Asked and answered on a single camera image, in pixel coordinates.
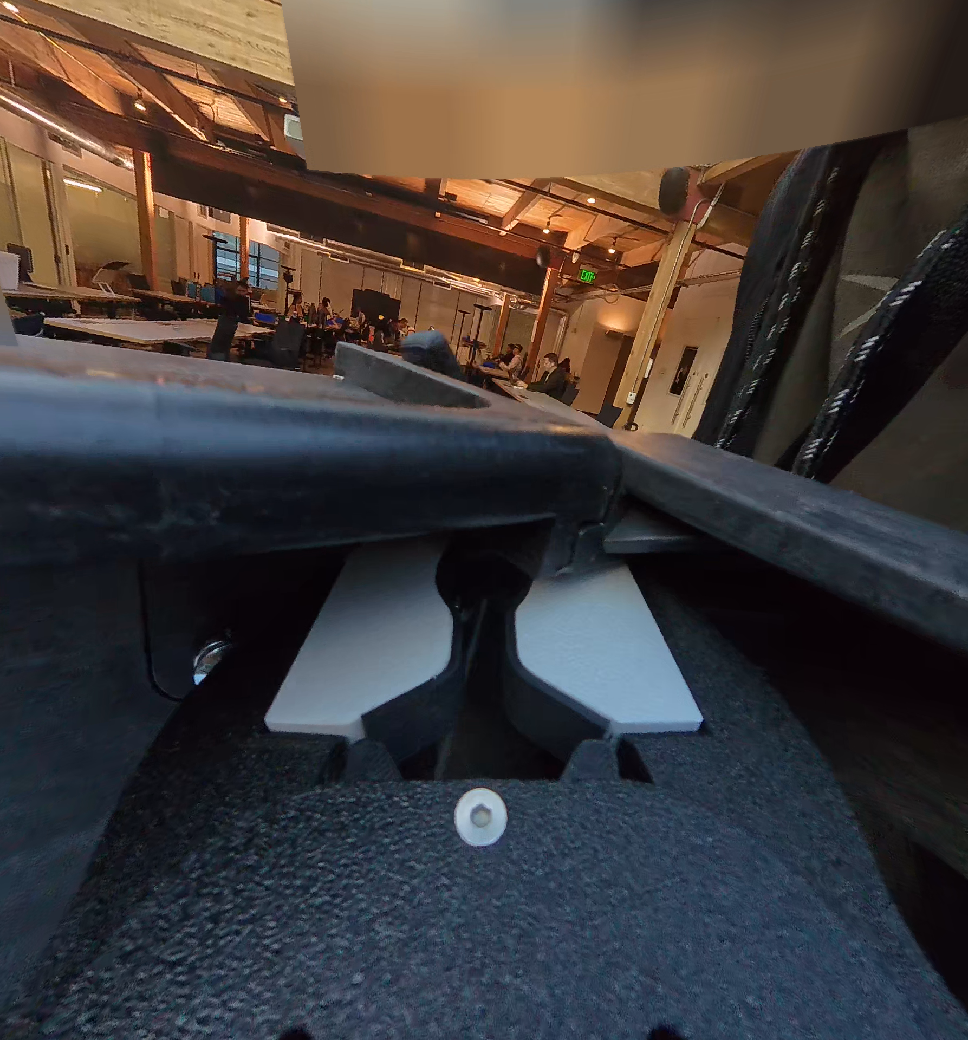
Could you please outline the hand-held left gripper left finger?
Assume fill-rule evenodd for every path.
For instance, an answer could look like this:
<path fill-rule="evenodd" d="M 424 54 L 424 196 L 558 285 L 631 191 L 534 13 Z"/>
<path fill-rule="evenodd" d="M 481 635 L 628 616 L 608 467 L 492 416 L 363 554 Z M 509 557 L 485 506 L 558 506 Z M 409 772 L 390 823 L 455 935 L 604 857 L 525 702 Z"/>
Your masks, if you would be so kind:
<path fill-rule="evenodd" d="M 264 722 L 273 733 L 434 742 L 421 701 L 457 674 L 461 632 L 437 572 L 447 539 L 398 539 L 347 555 Z"/>

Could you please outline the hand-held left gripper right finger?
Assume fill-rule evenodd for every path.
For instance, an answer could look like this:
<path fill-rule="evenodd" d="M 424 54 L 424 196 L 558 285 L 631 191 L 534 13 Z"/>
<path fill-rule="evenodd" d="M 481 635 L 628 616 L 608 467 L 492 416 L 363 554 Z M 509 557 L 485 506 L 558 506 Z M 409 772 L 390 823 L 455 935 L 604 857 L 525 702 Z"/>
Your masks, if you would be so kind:
<path fill-rule="evenodd" d="M 628 565 L 538 579 L 505 620 L 503 707 L 523 736 L 701 727 L 694 695 Z"/>

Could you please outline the pale wooden pillar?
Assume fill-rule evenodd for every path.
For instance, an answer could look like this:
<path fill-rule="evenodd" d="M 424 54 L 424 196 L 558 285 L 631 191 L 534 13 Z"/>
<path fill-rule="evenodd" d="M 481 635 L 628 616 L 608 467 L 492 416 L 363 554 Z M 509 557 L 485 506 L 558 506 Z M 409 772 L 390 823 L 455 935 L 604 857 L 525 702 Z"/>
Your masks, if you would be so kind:
<path fill-rule="evenodd" d="M 659 267 L 653 279 L 640 323 L 633 338 L 633 346 L 628 354 L 614 394 L 613 406 L 618 410 L 614 430 L 625 428 L 631 421 L 647 365 L 658 343 L 659 331 L 668 313 L 671 295 L 683 270 L 688 250 L 694 243 L 696 228 L 694 219 L 678 222 L 660 255 Z"/>

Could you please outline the brown wooden pillar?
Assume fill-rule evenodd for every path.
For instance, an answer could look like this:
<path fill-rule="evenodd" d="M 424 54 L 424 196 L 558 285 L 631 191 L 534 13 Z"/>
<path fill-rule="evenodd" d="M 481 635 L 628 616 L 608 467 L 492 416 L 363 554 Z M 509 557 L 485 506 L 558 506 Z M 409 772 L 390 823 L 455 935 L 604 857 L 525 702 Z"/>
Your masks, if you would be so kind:
<path fill-rule="evenodd" d="M 539 308 L 534 326 L 531 330 L 530 344 L 527 362 L 527 376 L 529 382 L 534 378 L 541 347 L 544 340 L 546 323 L 555 298 L 555 290 L 560 285 L 560 272 L 556 267 L 547 267 L 542 287 Z"/>

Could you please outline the white table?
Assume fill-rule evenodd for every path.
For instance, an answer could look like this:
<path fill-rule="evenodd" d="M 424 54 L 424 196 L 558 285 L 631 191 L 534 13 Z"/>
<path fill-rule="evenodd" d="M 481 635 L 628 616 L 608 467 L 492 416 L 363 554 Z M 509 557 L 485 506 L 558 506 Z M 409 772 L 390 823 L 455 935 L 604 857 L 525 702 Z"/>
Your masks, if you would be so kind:
<path fill-rule="evenodd" d="M 143 352 L 163 350 L 168 343 L 185 345 L 206 356 L 217 331 L 217 319 L 146 320 L 125 318 L 45 318 L 44 337 L 114 345 Z"/>

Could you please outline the slim wooden pillar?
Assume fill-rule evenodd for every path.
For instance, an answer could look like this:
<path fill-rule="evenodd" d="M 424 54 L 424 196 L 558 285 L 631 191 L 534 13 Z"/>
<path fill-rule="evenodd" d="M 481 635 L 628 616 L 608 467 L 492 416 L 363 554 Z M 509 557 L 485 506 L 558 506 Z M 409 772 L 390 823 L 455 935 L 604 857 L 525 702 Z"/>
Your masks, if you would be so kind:
<path fill-rule="evenodd" d="M 135 198 L 139 226 L 139 253 L 142 274 L 149 290 L 159 287 L 155 256 L 155 203 L 152 184 L 152 161 L 142 149 L 132 149 Z"/>

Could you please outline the person's dark garment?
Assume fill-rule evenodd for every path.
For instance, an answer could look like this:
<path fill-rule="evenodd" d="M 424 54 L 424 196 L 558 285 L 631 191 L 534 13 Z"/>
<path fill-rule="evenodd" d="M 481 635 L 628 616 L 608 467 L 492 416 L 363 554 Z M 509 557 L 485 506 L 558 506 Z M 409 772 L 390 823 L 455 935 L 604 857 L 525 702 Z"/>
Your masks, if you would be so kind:
<path fill-rule="evenodd" d="M 968 532 L 968 115 L 789 164 L 694 439 Z"/>

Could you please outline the linear ceiling light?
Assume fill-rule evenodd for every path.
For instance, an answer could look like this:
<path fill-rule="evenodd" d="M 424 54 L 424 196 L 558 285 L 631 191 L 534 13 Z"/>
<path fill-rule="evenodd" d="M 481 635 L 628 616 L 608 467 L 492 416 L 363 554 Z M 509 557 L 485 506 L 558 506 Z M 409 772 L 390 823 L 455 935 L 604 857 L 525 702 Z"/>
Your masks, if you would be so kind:
<path fill-rule="evenodd" d="M 81 149 L 84 152 L 88 152 L 89 154 L 95 155 L 108 163 L 112 163 L 119 168 L 126 168 L 129 172 L 133 172 L 134 170 L 134 162 L 132 158 L 120 153 L 113 147 L 107 146 L 95 137 L 87 135 L 87 133 L 80 131 L 73 126 L 72 123 L 62 121 L 43 108 L 40 108 L 30 101 L 24 99 L 12 88 L 6 88 L 0 85 L 0 108 L 5 111 L 10 111 L 30 123 L 38 125 L 48 134 L 54 134 L 56 137 L 66 140 L 66 142 L 69 142 L 71 146 Z"/>

